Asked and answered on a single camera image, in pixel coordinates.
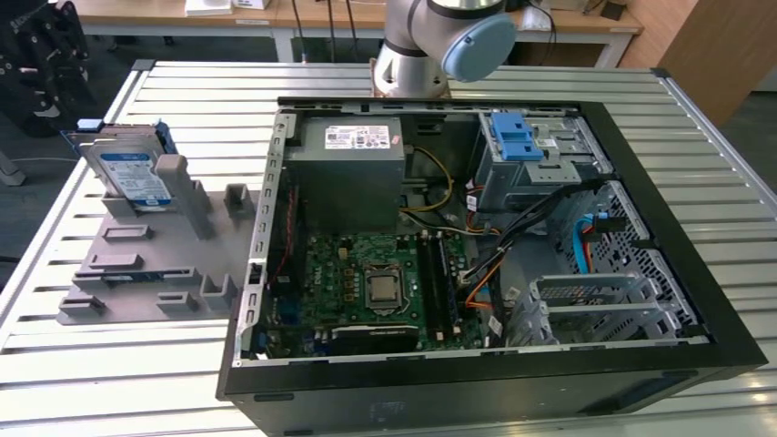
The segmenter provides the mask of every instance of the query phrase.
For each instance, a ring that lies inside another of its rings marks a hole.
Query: metal table
[[[149,71],[130,72],[105,120],[162,117],[205,189],[237,181],[258,188],[276,98],[366,96],[369,84],[366,66],[157,62]],[[646,70],[510,67],[452,88],[454,97],[606,103],[774,361],[777,199],[672,79]],[[213,398],[225,320],[62,327],[53,319],[100,226],[101,193],[81,160],[0,295],[3,435],[261,435],[232,405]],[[628,416],[436,434],[774,435],[774,370],[769,364],[704,384]]]

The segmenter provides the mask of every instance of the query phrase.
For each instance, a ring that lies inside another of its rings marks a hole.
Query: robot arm
[[[505,0],[392,0],[374,88],[386,97],[438,97],[446,77],[473,82],[508,57],[516,28]]]

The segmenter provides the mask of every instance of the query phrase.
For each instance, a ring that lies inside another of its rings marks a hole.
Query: yellow wire
[[[400,208],[400,211],[404,211],[404,212],[433,211],[434,209],[441,207],[445,203],[448,203],[448,200],[450,199],[450,196],[453,194],[453,178],[450,178],[450,173],[448,173],[448,168],[445,168],[445,166],[442,165],[442,162],[440,162],[440,159],[437,159],[430,154],[430,152],[426,149],[424,149],[422,147],[414,147],[414,149],[418,152],[421,152],[424,155],[426,155],[432,161],[434,161],[434,164],[437,164],[437,167],[440,168],[440,170],[445,174],[445,178],[448,179],[448,192],[445,193],[445,197],[442,198],[442,200],[438,201],[434,205],[428,205],[425,207]]]

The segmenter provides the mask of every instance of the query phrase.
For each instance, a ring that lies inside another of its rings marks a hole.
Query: blue drive bracket
[[[513,112],[497,112],[490,116],[494,137],[501,145],[505,161],[541,161],[542,151],[534,146],[533,128],[524,116]]]

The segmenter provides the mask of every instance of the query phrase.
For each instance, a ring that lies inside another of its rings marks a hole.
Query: blue hard drive label
[[[170,193],[153,172],[154,161],[146,153],[102,153],[102,167],[126,199],[136,205],[169,205]]]

